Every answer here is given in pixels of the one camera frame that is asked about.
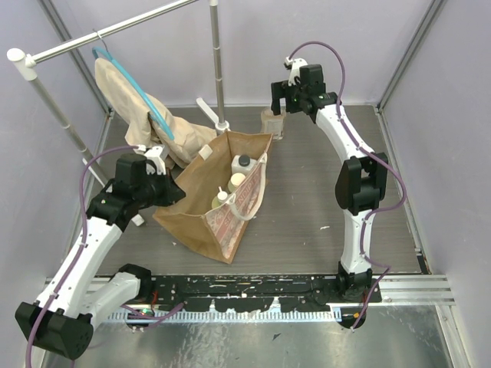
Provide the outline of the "clear amber soap bottle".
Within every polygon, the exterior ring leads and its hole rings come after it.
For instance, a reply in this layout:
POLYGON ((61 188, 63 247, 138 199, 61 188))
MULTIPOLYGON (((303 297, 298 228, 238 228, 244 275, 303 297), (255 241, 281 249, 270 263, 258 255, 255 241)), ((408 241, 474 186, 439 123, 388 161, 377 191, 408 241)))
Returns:
POLYGON ((284 108, 280 109, 279 115, 275 115, 269 107, 266 107, 261 112, 261 132, 272 134, 274 140, 281 140, 284 136, 285 117, 284 108))

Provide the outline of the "white bottle black cap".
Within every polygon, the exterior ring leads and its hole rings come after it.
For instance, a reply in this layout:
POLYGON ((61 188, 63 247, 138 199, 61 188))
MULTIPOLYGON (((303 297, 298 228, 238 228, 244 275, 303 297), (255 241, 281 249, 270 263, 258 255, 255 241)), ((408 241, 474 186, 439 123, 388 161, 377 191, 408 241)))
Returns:
POLYGON ((250 174, 256 163, 257 160, 248 155, 235 155, 231 163, 232 175, 241 173, 244 176, 247 176, 250 174))

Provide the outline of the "yellow lotion squeeze bottle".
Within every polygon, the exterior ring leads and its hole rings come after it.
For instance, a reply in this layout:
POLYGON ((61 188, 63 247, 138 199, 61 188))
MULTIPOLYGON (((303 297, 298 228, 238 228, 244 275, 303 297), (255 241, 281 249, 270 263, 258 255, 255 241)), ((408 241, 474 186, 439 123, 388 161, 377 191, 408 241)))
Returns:
POLYGON ((229 197, 228 192, 219 186, 218 192, 212 200, 212 204, 211 204, 212 209, 217 209, 218 207, 220 207, 223 203, 226 202, 228 197, 229 197))

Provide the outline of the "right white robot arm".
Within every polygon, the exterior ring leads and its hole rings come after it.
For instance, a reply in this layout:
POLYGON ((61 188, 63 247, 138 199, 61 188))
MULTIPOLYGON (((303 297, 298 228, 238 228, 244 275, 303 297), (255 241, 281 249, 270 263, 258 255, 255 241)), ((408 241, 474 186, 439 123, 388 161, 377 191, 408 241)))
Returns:
POLYGON ((371 231, 374 210, 386 193, 388 158, 361 139, 338 95, 326 91, 321 65, 296 58, 288 59, 285 67, 288 80, 272 83, 272 112, 279 114, 284 101, 286 112, 310 116, 341 161, 334 194, 344 212, 344 250, 335 290, 340 299, 352 302, 371 288, 371 231))

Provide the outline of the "green bottle wooden cap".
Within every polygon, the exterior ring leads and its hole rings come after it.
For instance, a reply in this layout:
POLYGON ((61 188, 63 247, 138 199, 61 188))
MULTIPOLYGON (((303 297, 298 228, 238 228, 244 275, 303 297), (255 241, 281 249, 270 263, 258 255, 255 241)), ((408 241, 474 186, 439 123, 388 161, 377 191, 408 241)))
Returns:
POLYGON ((232 174, 232 176, 231 176, 231 178, 227 184, 227 188, 229 190, 229 193, 235 192, 238 189, 238 187, 244 182, 245 179, 246 179, 246 176, 243 173, 236 172, 236 173, 232 174))

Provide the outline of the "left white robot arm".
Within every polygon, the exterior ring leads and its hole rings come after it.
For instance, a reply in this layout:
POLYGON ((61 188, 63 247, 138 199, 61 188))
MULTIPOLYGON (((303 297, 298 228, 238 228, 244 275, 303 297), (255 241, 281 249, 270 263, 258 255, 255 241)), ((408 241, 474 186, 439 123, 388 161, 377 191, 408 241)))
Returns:
POLYGON ((153 296, 150 270, 126 264, 92 295, 87 290, 109 250, 141 209, 174 205, 186 193, 165 165, 163 147, 134 146, 116 163, 115 176, 82 205, 82 229, 58 272, 32 303, 19 304, 15 319, 28 341, 25 365, 38 347, 69 360, 89 347, 94 331, 117 308, 153 296))

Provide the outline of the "brown canvas tote bag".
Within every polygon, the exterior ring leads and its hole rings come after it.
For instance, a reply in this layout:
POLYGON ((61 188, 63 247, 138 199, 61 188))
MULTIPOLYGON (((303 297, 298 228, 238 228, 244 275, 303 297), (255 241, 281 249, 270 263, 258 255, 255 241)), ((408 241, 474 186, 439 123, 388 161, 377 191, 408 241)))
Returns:
POLYGON ((153 218, 191 251, 204 257, 232 263, 246 227, 260 209, 272 135, 228 131, 206 144, 180 173, 176 184, 186 197, 170 207, 159 207, 153 218), (235 155, 257 160, 238 189, 229 193, 235 155), (217 209, 211 204, 222 187, 228 199, 217 209))

